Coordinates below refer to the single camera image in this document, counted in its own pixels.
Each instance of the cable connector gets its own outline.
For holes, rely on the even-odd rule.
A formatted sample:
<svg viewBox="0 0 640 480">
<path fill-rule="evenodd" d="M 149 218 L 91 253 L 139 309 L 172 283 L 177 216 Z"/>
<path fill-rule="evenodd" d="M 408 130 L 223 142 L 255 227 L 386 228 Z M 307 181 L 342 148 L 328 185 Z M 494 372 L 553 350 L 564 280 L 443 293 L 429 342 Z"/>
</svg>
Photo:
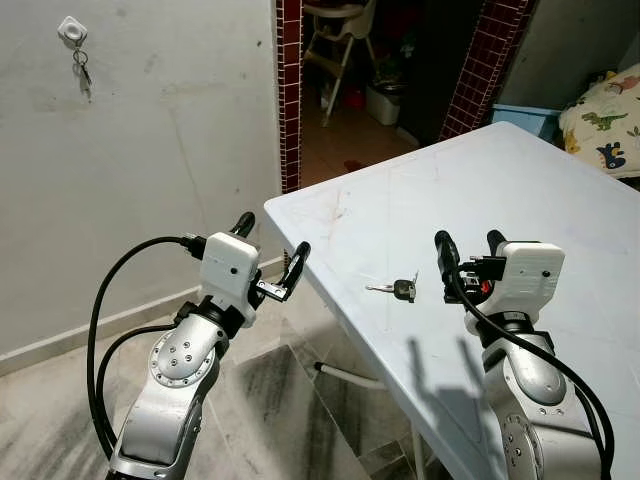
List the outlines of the cable connector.
<svg viewBox="0 0 640 480">
<path fill-rule="evenodd" d="M 502 280 L 507 257 L 472 257 L 472 262 L 465 262 L 460 270 L 474 272 L 481 280 Z"/>
<path fill-rule="evenodd" d="M 180 239 L 180 244 L 187 249 L 187 252 L 189 252 L 193 258 L 202 260 L 202 257 L 204 256 L 204 247 L 207 244 L 207 239 L 201 237 L 200 235 L 187 233 Z"/>
</svg>

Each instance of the tiled floor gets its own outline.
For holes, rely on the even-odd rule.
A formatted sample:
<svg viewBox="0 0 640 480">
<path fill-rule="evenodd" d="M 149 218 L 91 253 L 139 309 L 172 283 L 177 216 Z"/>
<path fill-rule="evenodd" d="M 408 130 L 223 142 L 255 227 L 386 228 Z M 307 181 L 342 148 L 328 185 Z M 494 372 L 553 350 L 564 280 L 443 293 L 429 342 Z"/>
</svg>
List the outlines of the tiled floor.
<svg viewBox="0 0 640 480">
<path fill-rule="evenodd" d="M 322 127 L 315 90 L 307 87 L 302 106 L 302 186 L 344 175 L 415 150 L 365 110 L 337 105 L 329 126 Z"/>
<path fill-rule="evenodd" d="M 137 337 L 114 356 L 105 391 L 116 425 L 139 391 L 155 338 Z M 98 344 L 98 355 L 110 341 Z M 409 422 L 389 394 L 318 374 L 318 360 L 371 375 L 302 281 L 287 304 L 266 301 L 254 327 L 233 340 L 187 478 L 413 480 Z M 1 478 L 105 477 L 84 365 L 78 349 L 0 378 Z M 428 478 L 446 474 L 436 466 Z"/>
</svg>

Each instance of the pillow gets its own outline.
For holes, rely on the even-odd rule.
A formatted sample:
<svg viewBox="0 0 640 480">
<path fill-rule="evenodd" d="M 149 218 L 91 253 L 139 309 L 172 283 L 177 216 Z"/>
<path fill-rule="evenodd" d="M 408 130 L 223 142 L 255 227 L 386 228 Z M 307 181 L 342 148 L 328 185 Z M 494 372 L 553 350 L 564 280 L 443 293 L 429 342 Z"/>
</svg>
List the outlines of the pillow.
<svg viewBox="0 0 640 480">
<path fill-rule="evenodd" d="M 640 176 L 640 63 L 560 115 L 565 150 L 614 177 Z"/>
</svg>

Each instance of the white table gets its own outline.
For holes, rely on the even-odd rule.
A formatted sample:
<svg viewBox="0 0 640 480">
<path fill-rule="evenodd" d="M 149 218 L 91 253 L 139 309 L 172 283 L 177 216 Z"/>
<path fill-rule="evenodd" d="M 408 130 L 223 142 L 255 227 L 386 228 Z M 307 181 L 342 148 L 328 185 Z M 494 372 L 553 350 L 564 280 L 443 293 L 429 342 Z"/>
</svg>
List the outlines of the white table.
<svg viewBox="0 0 640 480">
<path fill-rule="evenodd" d="M 536 324 L 598 393 L 616 433 L 613 478 L 640 478 L 640 194 L 508 123 L 497 123 L 284 195 L 265 209 L 306 275 L 456 479 L 505 478 L 500 430 L 482 399 L 482 347 L 445 305 L 433 236 L 461 256 L 486 233 L 566 252 Z M 414 304 L 368 284 L 412 278 Z"/>
</svg>

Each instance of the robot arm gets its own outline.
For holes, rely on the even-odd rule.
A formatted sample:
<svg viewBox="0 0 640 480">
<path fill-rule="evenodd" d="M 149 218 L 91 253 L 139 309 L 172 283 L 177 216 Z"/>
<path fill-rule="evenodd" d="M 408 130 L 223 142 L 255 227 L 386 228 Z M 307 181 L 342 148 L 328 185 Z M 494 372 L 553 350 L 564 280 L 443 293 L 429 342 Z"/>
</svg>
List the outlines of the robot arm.
<svg viewBox="0 0 640 480">
<path fill-rule="evenodd" d="M 204 298 L 197 306 L 187 302 L 177 327 L 152 347 L 144 387 L 114 445 L 107 478 L 184 478 L 200 431 L 202 404 L 230 340 L 240 328 L 253 325 L 265 296 L 284 301 L 293 291 L 309 244 L 298 247 L 280 282 L 270 284 L 260 279 L 258 247 L 244 238 L 253 223 L 248 213 L 229 233 L 189 237 L 187 249 L 202 260 Z"/>
<path fill-rule="evenodd" d="M 492 255 L 462 265 L 447 232 L 435 241 L 445 301 L 465 305 L 467 330 L 485 348 L 486 397 L 500 423 L 509 478 L 609 478 L 610 460 L 591 421 L 589 401 L 602 407 L 599 400 L 595 394 L 585 399 L 583 390 L 593 392 L 555 358 L 550 335 L 533 328 L 553 297 L 564 252 L 551 244 L 507 242 L 495 230 L 488 239 Z M 604 408 L 598 410 L 607 434 L 610 422 Z M 612 448 L 612 430 L 608 436 Z"/>
</svg>

